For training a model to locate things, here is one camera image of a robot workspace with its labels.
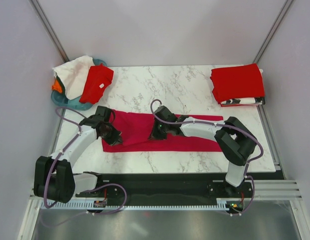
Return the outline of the magenta polo shirt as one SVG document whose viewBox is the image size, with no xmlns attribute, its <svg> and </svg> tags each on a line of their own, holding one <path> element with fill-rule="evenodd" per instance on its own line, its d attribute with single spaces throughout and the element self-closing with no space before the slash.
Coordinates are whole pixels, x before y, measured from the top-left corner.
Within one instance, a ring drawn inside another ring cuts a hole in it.
<svg viewBox="0 0 310 240">
<path fill-rule="evenodd" d="M 167 139 L 152 140 L 154 118 L 150 113 L 133 113 L 115 110 L 111 117 L 113 126 L 122 132 L 122 144 L 110 146 L 102 140 L 103 151 L 106 153 L 126 152 L 221 152 L 213 140 L 199 137 L 173 136 Z"/>
</svg>

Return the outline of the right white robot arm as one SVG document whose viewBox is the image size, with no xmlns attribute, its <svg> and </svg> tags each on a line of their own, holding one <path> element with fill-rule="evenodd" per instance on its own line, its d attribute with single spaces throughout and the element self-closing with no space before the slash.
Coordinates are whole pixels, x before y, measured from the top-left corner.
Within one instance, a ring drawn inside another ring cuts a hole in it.
<svg viewBox="0 0 310 240">
<path fill-rule="evenodd" d="M 263 156 L 262 145 L 236 117 L 225 121 L 208 121 L 181 115 L 177 117 L 166 106 L 150 107 L 154 125 L 150 138 L 164 140 L 168 135 L 195 137 L 216 142 L 229 161 L 224 191 L 230 197 L 242 191 L 248 165 Z"/>
</svg>

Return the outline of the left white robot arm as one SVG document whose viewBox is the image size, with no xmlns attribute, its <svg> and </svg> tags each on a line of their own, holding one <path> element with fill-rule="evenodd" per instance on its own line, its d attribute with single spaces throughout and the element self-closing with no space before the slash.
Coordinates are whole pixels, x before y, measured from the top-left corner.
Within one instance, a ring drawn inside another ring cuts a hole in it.
<svg viewBox="0 0 310 240">
<path fill-rule="evenodd" d="M 75 122 L 60 118 L 77 127 L 72 138 L 49 156 L 36 161 L 34 195 L 42 197 L 44 206 L 52 208 L 56 203 L 67 203 L 75 194 L 90 193 L 98 197 L 104 192 L 104 184 L 95 172 L 73 173 L 73 167 L 87 147 L 102 139 L 109 146 L 122 144 L 121 132 L 113 126 L 114 110 L 98 106 L 95 114 Z"/>
</svg>

